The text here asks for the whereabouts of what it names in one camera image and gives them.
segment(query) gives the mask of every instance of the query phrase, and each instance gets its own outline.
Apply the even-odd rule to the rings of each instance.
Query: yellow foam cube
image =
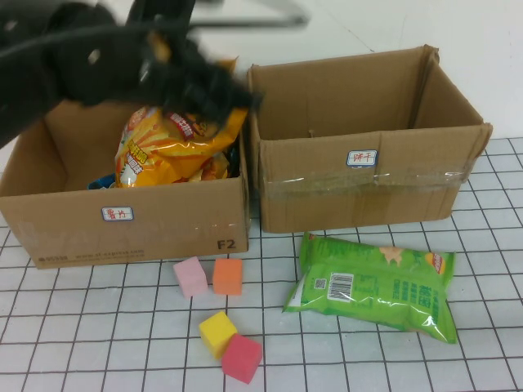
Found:
[[[235,333],[238,333],[238,330],[224,311],[216,313],[199,325],[203,343],[216,359],[221,358],[226,352],[227,345]]]

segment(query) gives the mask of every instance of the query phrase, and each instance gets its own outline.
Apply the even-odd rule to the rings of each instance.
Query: red foam cube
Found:
[[[221,358],[221,368],[227,376],[249,384],[262,361],[262,345],[236,333]]]

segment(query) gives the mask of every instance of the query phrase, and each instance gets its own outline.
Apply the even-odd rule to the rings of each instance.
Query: cardboard box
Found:
[[[237,178],[86,190],[114,172],[123,126],[136,109],[63,103],[20,136],[0,209],[38,268],[247,251],[243,150]]]
[[[250,144],[268,232],[446,218],[492,133],[429,46],[248,79],[265,93]]]

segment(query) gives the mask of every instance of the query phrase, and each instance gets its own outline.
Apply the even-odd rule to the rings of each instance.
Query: barcode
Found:
[[[314,282],[314,288],[324,290],[326,284],[327,284],[327,279],[316,279]]]
[[[329,294],[327,299],[333,301],[352,301],[352,280],[353,274],[330,274]]]

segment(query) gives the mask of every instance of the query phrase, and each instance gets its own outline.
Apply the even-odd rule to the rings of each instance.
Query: yellow snack bag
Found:
[[[197,122],[190,114],[138,110],[123,131],[116,155],[117,186],[226,178],[228,162],[221,152],[238,137],[247,112],[233,110],[227,124],[218,129],[216,124]]]

